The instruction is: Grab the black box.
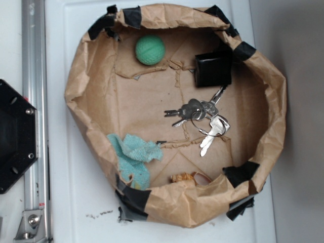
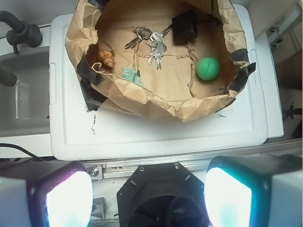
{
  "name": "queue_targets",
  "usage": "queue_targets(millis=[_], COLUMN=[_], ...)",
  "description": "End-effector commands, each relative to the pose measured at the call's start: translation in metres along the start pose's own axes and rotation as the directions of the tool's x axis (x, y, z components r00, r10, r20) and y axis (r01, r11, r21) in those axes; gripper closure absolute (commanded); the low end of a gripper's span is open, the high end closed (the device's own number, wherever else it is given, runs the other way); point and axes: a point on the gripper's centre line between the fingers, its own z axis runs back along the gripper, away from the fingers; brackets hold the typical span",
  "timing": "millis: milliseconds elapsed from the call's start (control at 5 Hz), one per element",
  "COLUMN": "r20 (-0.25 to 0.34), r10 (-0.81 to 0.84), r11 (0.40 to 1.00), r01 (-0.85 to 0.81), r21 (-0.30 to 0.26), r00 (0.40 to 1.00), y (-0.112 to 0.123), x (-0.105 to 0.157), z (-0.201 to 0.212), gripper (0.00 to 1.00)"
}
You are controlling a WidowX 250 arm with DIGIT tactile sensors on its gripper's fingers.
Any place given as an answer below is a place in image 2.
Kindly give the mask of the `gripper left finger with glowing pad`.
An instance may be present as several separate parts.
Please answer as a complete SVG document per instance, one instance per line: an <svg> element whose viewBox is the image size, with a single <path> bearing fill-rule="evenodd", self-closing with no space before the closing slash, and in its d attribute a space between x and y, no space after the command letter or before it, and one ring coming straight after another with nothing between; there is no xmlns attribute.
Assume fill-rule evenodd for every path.
<svg viewBox="0 0 303 227"><path fill-rule="evenodd" d="M2 162L2 227L86 227L92 179L78 161Z"/></svg>

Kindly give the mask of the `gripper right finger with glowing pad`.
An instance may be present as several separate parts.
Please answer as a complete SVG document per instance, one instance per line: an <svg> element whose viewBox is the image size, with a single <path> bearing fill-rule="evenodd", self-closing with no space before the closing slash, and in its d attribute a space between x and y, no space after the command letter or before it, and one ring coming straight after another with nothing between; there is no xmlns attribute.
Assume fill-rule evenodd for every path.
<svg viewBox="0 0 303 227"><path fill-rule="evenodd" d="M205 175L204 198L214 227L301 227L303 158L216 156Z"/></svg>

